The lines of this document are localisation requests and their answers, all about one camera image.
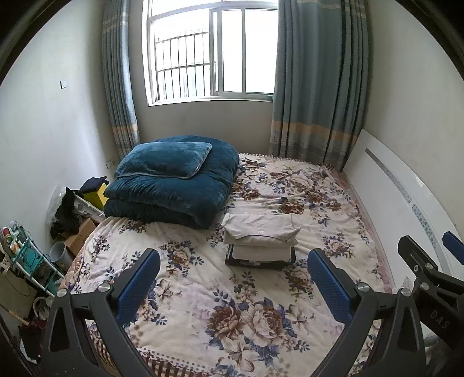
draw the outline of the floral bedspread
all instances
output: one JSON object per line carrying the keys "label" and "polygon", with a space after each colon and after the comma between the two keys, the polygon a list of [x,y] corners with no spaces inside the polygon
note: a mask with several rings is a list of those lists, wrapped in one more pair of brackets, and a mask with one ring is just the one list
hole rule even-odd
{"label": "floral bedspread", "polygon": [[[281,271],[225,265],[220,224],[227,211],[299,214],[296,263]],[[209,230],[106,219],[65,284],[72,293],[93,291],[148,247],[158,250],[161,270],[125,330],[158,376],[309,376],[343,330],[308,273],[313,248],[354,280],[384,290],[356,203],[325,167],[293,160],[240,155],[233,192]],[[101,357],[112,364],[95,324],[89,329]],[[376,330],[353,371],[367,358]]]}

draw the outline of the wall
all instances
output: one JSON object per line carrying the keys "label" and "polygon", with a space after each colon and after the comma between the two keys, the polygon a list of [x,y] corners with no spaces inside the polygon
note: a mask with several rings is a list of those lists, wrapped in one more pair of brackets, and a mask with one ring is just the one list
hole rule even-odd
{"label": "wall", "polygon": [[147,105],[142,60],[142,4],[143,0],[132,0],[129,14],[130,77],[142,142],[196,134],[225,140],[240,152],[267,154],[271,102],[217,100]]}
{"label": "wall", "polygon": [[[112,175],[103,87],[104,0],[74,0],[34,36],[0,86],[0,225],[17,220],[44,251],[55,187]],[[68,87],[60,89],[60,80]]]}
{"label": "wall", "polygon": [[365,129],[427,185],[464,237],[464,82],[395,0],[369,0],[372,81]]}

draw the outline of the window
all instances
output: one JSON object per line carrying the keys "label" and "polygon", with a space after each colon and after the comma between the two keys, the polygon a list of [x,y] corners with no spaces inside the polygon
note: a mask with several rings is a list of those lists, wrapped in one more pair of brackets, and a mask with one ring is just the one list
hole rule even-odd
{"label": "window", "polygon": [[272,100],[277,0],[147,0],[149,104]]}

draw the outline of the teal blanket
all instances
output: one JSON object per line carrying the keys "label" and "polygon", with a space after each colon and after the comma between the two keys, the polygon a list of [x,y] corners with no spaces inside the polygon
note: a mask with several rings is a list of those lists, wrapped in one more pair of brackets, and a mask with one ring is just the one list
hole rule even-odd
{"label": "teal blanket", "polygon": [[210,143],[212,148],[190,179],[146,175],[117,178],[105,190],[105,215],[209,228],[232,188],[239,161],[237,151],[226,142],[201,136],[168,137],[156,142]]}

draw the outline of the gray bucket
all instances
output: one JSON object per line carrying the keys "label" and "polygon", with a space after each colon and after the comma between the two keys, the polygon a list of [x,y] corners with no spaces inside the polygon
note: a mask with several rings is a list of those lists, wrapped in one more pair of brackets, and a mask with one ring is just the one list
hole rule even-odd
{"label": "gray bucket", "polygon": [[68,248],[64,241],[58,241],[55,243],[50,252],[50,261],[55,263],[64,273],[68,272],[69,267],[73,261],[73,257],[69,254]]}

